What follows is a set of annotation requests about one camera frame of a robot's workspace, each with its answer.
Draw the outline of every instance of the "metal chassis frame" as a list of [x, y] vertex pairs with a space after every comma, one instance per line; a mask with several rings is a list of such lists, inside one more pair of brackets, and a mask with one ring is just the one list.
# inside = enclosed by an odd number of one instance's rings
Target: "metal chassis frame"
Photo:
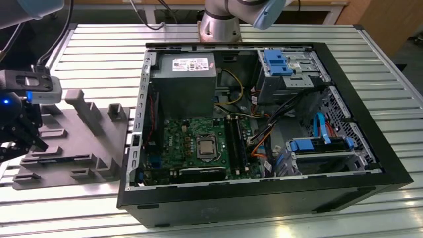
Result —
[[[359, 129], [363, 133], [367, 143], [371, 147], [371, 151], [379, 160], [379, 167], [382, 165], [384, 173], [378, 174], [364, 174], [360, 176], [344, 176], [344, 177], [317, 177], [308, 179], [296, 180], [279, 180], [267, 181], [257, 185], [256, 183], [244, 184], [228, 184], [225, 186], [200, 186], [200, 187], [179, 187], [172, 189], [151, 189], [143, 191], [131, 191], [128, 187], [127, 179], [128, 175], [123, 176], [119, 198], [117, 198], [117, 208], [123, 208], [128, 205], [151, 205], [165, 202], [176, 201], [193, 201], [203, 199], [220, 199], [239, 196], [253, 196], [263, 194], [275, 193], [289, 193], [299, 191], [312, 191], [324, 189], [339, 189], [347, 187], [372, 188], [380, 185], [386, 185], [383, 191], [392, 191], [404, 185], [412, 183], [412, 179], [408, 172], [388, 144], [388, 141], [376, 125], [374, 118], [364, 106], [361, 99], [347, 79], [347, 76], [335, 60], [335, 57], [325, 45], [325, 43], [240, 43], [240, 44], [216, 44], [216, 43], [153, 43], [147, 44], [147, 48], [153, 48], [153, 50], [147, 50], [145, 52], [145, 62], [141, 71], [141, 84], [140, 84], [140, 97], [141, 94], [147, 93], [148, 86], [148, 76], [151, 67], [151, 56], [152, 52], [165, 50], [168, 53], [176, 53], [181, 50], [189, 49], [191, 52], [207, 51], [207, 50], [220, 50], [227, 48], [233, 49], [260, 49], [264, 47], [284, 47], [284, 46], [311, 46], [317, 54], [320, 62], [325, 68], [325, 71], [332, 79], [336, 89], [340, 93], [341, 99], [348, 106], [348, 110], [352, 115], [352, 120], [357, 124]], [[135, 124], [139, 127], [133, 129], [133, 135], [141, 134], [141, 121], [143, 118], [143, 105], [144, 100], [139, 101], [136, 109], [136, 121]], [[140, 147], [131, 147], [129, 158], [131, 161], [128, 165], [132, 168], [137, 167], [136, 160], [132, 160], [137, 153], [140, 152]]]

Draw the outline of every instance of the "wooden cabinet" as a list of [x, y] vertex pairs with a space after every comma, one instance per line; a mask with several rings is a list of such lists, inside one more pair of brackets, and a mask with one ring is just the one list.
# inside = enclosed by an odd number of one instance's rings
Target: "wooden cabinet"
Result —
[[363, 25], [390, 56], [422, 23], [423, 0], [351, 0], [336, 22], [341, 25]]

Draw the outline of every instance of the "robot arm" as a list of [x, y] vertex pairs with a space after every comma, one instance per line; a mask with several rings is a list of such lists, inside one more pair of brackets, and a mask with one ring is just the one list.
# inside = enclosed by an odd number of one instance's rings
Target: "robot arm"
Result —
[[59, 11], [64, 7], [64, 0], [1, 0], [0, 29], [13, 26], [32, 19]]
[[236, 42], [239, 19], [265, 30], [277, 20], [285, 3], [292, 0], [205, 0], [200, 37], [205, 42]]

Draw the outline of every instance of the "aluminum extrusion table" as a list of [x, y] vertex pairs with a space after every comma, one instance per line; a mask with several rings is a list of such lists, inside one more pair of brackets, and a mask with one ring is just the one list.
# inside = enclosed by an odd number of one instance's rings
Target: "aluminum extrusion table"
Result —
[[[415, 182], [340, 212], [147, 229], [116, 209], [119, 182], [15, 191], [17, 158], [0, 166], [0, 236], [423, 236], [423, 98], [365, 31], [352, 26], [284, 25], [261, 32], [241, 26], [241, 34], [244, 42], [328, 44]], [[48, 64], [52, 75], [61, 79], [64, 95], [67, 89], [80, 88], [97, 107], [109, 103], [133, 107], [145, 42], [195, 41], [195, 25], [169, 25], [157, 32], [143, 25], [79, 25], [69, 30]], [[71, 106], [61, 102], [59, 107]]]

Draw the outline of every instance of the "power supply label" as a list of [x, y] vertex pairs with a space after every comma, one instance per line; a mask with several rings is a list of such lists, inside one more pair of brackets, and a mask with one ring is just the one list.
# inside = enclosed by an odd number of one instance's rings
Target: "power supply label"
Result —
[[175, 59], [172, 70], [176, 71], [208, 71], [209, 64], [207, 58]]

